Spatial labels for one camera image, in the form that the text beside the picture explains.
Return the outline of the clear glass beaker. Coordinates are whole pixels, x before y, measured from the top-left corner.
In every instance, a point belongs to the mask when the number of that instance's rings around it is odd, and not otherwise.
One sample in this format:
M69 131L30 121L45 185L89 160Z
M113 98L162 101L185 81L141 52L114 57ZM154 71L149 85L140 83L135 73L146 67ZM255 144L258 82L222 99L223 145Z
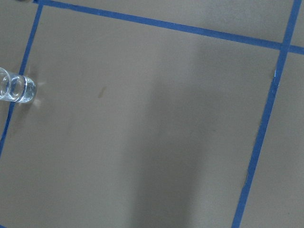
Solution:
M26 76L0 68L0 100L30 103L36 95L36 85Z

